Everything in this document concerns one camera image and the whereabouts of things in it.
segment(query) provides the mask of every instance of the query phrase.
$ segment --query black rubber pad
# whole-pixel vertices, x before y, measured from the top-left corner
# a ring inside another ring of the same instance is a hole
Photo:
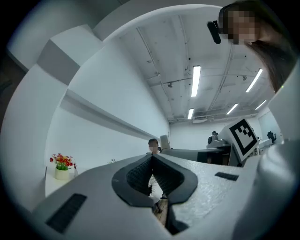
[[[228,174],[225,172],[218,172],[215,174],[215,176],[220,177],[220,178],[225,178],[228,180],[236,181],[238,179],[238,175],[233,175],[233,174]]]
[[[46,222],[46,224],[59,233],[63,233],[81,208],[86,198],[86,196],[81,194],[73,194]]]

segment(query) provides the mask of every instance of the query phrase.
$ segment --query white flower pot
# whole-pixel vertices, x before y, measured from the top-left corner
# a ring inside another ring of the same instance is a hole
[[[59,170],[55,168],[55,174],[54,177],[58,180],[69,180],[70,179],[70,174],[68,170]]]

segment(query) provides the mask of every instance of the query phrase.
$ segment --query person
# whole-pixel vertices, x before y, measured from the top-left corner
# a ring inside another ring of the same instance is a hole
[[[148,141],[148,146],[149,146],[149,149],[151,152],[148,152],[148,153],[152,153],[152,154],[157,154],[158,153],[158,141],[157,139],[153,138],[153,139],[150,139]],[[158,182],[156,181],[156,179],[154,178],[154,176],[152,175],[150,180],[149,180],[149,183],[148,183],[148,187],[151,187],[151,193],[149,195],[149,198],[151,198],[154,202],[154,204],[156,204],[162,194],[163,194],[163,190],[160,188]]]
[[[235,44],[242,42],[265,66],[277,92],[292,71],[297,52],[288,33],[257,0],[237,1],[220,10],[218,29]]]

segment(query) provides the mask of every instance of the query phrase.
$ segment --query fluorescent ceiling light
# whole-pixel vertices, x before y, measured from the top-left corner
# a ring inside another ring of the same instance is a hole
[[[199,80],[200,80],[200,66],[193,66],[193,86],[192,86],[192,97],[197,96]]]
[[[189,110],[187,119],[191,119],[192,118],[193,112],[194,112],[193,108]]]
[[[257,110],[261,105],[263,105],[265,102],[266,102],[267,100],[264,100],[263,102],[262,102],[262,104],[260,104],[257,108],[255,108],[255,110]]]
[[[228,115],[228,114],[230,114],[232,111],[233,111],[233,109],[235,109],[236,108],[236,106],[237,105],[239,105],[238,103],[236,103],[230,110],[229,110],[229,112],[228,113],[226,113],[226,115]]]
[[[254,80],[252,81],[252,83],[250,84],[250,86],[247,88],[246,92],[249,92],[249,91],[252,89],[252,87],[253,87],[254,84],[256,83],[257,79],[258,79],[259,76],[262,74],[262,71],[263,71],[262,69],[259,69],[259,70],[258,70],[258,73],[257,73],[256,77],[254,78]]]

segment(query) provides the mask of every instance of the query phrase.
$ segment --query potted plant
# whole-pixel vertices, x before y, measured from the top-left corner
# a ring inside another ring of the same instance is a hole
[[[68,171],[69,166],[75,165],[71,156],[64,156],[62,154],[53,154],[50,158],[50,162],[56,164],[54,177],[58,180],[69,180],[70,175]]]

